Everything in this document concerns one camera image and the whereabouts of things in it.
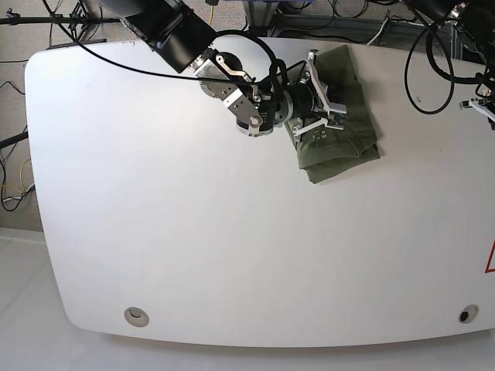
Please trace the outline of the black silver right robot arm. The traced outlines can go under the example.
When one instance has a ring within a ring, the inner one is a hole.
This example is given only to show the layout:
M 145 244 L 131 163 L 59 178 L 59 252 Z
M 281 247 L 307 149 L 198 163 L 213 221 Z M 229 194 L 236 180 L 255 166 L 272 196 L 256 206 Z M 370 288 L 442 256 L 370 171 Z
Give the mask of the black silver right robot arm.
M 285 62 L 264 41 L 239 31 L 238 36 L 258 44 L 269 58 L 268 75 L 256 81 L 235 55 L 212 48 L 220 33 L 182 1 L 102 1 L 100 5 L 177 73 L 191 69 L 203 91 L 223 102 L 245 134 L 269 134 L 292 119 L 327 120 L 323 91 L 308 61 L 298 79 L 291 81 Z

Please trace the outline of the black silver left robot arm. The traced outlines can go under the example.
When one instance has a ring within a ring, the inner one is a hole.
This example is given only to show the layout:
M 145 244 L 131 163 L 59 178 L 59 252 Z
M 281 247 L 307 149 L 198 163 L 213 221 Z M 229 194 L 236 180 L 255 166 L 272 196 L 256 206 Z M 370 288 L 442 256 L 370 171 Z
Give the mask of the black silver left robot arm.
M 422 31 L 408 52 L 404 69 L 405 93 L 412 107 L 424 115 L 436 115 L 451 103 L 455 87 L 475 87 L 475 97 L 460 102 L 462 109 L 471 109 L 494 124 L 494 2 L 493 1 L 405 1 L 405 6 L 422 26 Z M 412 97 L 408 71 L 413 52 L 421 40 L 432 70 L 449 83 L 445 103 L 434 110 L 418 106 Z M 460 50 L 476 54 L 483 70 L 472 77 L 454 72 L 453 58 Z

